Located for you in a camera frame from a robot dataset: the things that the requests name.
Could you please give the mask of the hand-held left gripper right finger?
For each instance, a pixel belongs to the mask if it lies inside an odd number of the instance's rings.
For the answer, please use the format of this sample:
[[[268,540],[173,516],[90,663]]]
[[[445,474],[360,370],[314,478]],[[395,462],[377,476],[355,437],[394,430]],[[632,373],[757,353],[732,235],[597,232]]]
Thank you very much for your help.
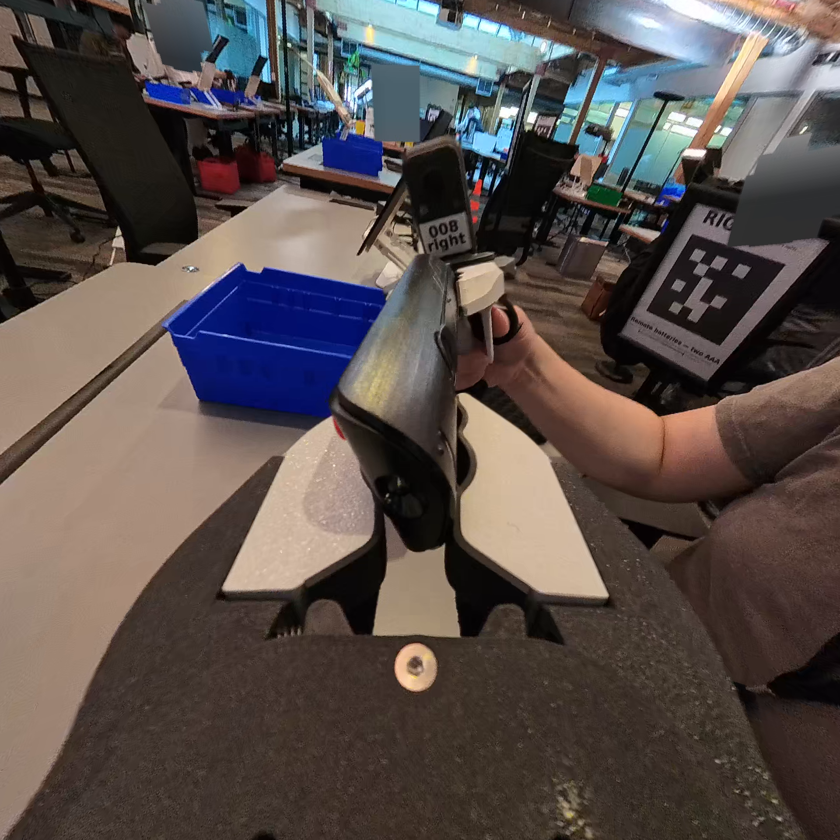
[[[555,606],[603,607],[608,590],[550,458],[473,396],[458,396],[458,487],[447,581],[460,631],[514,605],[528,631],[557,631]]]

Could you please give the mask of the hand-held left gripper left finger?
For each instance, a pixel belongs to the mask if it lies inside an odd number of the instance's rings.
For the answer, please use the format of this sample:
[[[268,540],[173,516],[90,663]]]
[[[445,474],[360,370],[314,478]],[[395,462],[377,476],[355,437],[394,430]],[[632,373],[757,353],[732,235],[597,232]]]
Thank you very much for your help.
[[[384,516],[350,444],[321,421],[282,457],[221,596],[283,602],[299,623],[330,600],[353,631],[372,631],[386,565]]]

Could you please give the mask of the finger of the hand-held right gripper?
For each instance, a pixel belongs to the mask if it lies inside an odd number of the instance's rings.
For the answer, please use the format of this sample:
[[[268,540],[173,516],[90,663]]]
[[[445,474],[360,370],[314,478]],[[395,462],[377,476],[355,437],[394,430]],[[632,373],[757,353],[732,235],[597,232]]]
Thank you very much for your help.
[[[505,292],[505,276],[495,260],[455,269],[455,298],[459,319],[481,315]]]

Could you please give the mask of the black remote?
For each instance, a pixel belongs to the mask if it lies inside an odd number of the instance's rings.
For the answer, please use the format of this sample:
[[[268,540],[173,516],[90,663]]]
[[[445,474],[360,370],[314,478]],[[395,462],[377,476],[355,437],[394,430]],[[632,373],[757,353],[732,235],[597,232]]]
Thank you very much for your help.
[[[455,273],[418,255],[329,405],[374,501],[405,546],[443,545],[458,490]]]

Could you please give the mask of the person's right hand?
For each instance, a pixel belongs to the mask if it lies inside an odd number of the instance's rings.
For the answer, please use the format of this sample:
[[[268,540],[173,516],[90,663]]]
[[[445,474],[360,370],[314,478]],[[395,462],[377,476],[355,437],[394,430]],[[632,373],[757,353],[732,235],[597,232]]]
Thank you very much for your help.
[[[496,344],[493,357],[487,354],[487,345],[479,339],[472,326],[468,325],[464,344],[458,352],[458,366],[455,388],[463,392],[484,381],[490,386],[501,388],[515,384],[519,374],[539,348],[539,336],[524,310],[507,303],[495,304],[487,311],[491,317],[491,336],[505,339]]]

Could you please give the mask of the white stand with black rod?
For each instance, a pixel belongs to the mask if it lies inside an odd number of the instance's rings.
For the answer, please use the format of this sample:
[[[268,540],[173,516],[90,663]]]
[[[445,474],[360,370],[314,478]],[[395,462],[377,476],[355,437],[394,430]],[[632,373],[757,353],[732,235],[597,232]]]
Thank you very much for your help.
[[[402,208],[407,198],[404,175],[401,175],[383,209],[367,227],[356,255],[361,257],[376,249],[385,258],[385,267],[375,285],[390,293],[405,270],[417,256],[417,238],[412,219],[404,217]]]

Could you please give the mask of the black office chair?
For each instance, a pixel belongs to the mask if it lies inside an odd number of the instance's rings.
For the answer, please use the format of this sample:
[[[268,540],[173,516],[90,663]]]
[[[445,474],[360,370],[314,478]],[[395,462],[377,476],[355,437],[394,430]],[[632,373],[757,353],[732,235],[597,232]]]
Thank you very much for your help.
[[[193,190],[128,64],[13,42],[98,185],[126,259],[157,266],[194,243]]]
[[[478,251],[529,255],[534,228],[553,189],[569,172],[578,154],[575,143],[560,143],[536,132],[521,133],[511,161],[480,217]]]

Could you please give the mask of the blue plastic bin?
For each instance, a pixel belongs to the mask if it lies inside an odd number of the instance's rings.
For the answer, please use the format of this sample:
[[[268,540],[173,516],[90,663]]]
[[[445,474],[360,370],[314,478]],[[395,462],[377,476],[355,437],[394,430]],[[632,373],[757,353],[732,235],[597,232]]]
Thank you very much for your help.
[[[384,168],[383,143],[350,133],[328,136],[322,141],[322,165],[326,169],[377,178]]]
[[[143,84],[143,90],[144,95],[155,102],[178,106],[214,107],[208,95],[194,87],[178,87],[159,81],[147,80]]]
[[[236,264],[163,321],[196,397],[324,418],[385,293]]]

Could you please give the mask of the brown cardboard box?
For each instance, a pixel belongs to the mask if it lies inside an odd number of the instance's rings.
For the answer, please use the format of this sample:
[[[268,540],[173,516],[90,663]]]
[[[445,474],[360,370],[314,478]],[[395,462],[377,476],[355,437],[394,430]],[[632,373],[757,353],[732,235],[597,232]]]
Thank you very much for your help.
[[[597,272],[581,304],[581,311],[592,322],[599,322],[610,302],[616,281],[607,274]]]

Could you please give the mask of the black framed marker sign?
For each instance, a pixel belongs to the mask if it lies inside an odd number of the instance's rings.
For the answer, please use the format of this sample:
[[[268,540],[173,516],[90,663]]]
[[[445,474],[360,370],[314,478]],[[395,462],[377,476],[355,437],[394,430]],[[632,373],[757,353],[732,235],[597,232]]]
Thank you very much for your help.
[[[739,198],[687,187],[656,239],[646,285],[618,332],[652,370],[704,389],[792,308],[828,242],[730,245]]]

